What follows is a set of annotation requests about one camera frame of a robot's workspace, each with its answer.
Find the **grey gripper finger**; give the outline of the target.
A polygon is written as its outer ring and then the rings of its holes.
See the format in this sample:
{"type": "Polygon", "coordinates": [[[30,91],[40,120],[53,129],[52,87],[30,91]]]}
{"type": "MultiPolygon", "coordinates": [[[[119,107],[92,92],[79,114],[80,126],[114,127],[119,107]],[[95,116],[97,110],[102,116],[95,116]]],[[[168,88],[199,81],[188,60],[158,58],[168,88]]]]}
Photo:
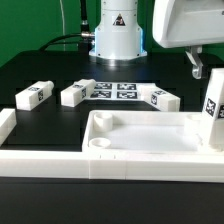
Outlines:
{"type": "Polygon", "coordinates": [[[186,55],[188,56],[188,58],[192,64],[192,76],[195,79],[202,78],[203,63],[199,57],[199,55],[201,53],[202,53],[201,46],[189,46],[186,49],[186,55]]]}

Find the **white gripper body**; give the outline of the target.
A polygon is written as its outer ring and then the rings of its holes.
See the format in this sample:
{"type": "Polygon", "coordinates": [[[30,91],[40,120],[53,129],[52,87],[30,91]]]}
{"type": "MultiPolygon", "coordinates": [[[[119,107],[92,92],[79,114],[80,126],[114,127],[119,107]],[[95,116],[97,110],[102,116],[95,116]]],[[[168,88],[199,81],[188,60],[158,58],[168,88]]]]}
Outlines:
{"type": "Polygon", "coordinates": [[[153,38],[163,48],[224,42],[224,0],[155,0],[153,38]]]}

